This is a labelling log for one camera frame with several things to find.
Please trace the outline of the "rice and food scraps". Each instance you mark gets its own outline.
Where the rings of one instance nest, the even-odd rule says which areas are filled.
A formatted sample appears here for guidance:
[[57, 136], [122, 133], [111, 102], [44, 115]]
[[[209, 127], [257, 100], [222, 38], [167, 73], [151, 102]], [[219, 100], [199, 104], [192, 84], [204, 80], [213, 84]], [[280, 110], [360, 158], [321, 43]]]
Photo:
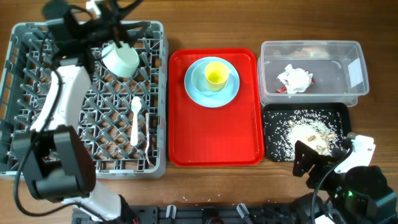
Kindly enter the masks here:
[[297, 141], [320, 155], [332, 155], [340, 148], [343, 128], [336, 110], [269, 110], [264, 134], [269, 159], [285, 162], [294, 160]]

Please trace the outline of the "mint green bowl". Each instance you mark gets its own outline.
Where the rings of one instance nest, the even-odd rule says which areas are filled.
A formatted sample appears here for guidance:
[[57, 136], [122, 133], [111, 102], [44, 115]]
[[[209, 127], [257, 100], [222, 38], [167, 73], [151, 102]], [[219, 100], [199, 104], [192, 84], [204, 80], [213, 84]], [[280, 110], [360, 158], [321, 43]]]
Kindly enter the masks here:
[[137, 51], [129, 44], [124, 42], [120, 44], [121, 47], [115, 43], [109, 44], [102, 50], [101, 58], [111, 73], [122, 78], [131, 78], [140, 64], [140, 58]]

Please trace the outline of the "white plastic spoon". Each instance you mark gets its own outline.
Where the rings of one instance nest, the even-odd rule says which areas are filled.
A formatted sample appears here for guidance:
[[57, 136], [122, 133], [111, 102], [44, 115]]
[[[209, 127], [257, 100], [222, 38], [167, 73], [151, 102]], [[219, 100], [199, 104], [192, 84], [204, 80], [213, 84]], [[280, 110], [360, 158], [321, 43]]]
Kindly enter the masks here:
[[132, 146], [138, 143], [138, 116], [142, 108], [141, 98], [135, 96], [131, 101], [131, 111], [133, 112], [132, 126], [131, 126], [131, 140]]

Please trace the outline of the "white plastic fork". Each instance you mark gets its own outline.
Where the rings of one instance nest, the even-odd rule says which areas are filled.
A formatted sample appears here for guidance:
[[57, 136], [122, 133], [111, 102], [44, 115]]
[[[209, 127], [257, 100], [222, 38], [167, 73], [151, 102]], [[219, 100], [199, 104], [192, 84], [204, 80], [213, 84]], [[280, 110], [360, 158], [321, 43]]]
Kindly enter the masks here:
[[148, 165], [151, 165], [151, 162], [149, 160], [149, 148], [150, 148], [150, 114], [147, 112], [146, 113], [146, 148], [145, 148], [145, 157]]

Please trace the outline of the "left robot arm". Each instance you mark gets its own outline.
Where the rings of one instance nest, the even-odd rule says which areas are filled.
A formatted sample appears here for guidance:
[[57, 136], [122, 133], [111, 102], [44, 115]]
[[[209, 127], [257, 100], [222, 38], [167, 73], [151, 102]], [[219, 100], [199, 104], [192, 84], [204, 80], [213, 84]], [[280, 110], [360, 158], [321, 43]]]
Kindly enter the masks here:
[[77, 124], [95, 72], [92, 48], [109, 41], [117, 47], [133, 46], [149, 26], [123, 24], [138, 5], [90, 1], [85, 9], [90, 19], [84, 23], [76, 18], [83, 11], [80, 6], [66, 1], [44, 5], [46, 35], [57, 48], [44, 63], [51, 72], [50, 90], [38, 118], [28, 132], [15, 135], [11, 145], [19, 163], [14, 180], [25, 180], [33, 198], [56, 203], [59, 209], [74, 206], [100, 223], [138, 223], [139, 217], [123, 196], [97, 180]]

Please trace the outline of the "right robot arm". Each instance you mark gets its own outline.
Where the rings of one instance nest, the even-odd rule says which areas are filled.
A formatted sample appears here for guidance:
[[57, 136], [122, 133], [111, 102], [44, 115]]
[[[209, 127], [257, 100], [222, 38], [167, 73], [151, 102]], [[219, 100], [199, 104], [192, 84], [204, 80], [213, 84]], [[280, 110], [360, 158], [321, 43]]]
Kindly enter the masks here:
[[382, 170], [370, 164], [375, 144], [366, 136], [346, 138], [346, 152], [322, 156], [305, 143], [295, 143], [293, 175], [308, 174], [313, 193], [300, 206], [309, 223], [397, 223], [397, 194]]

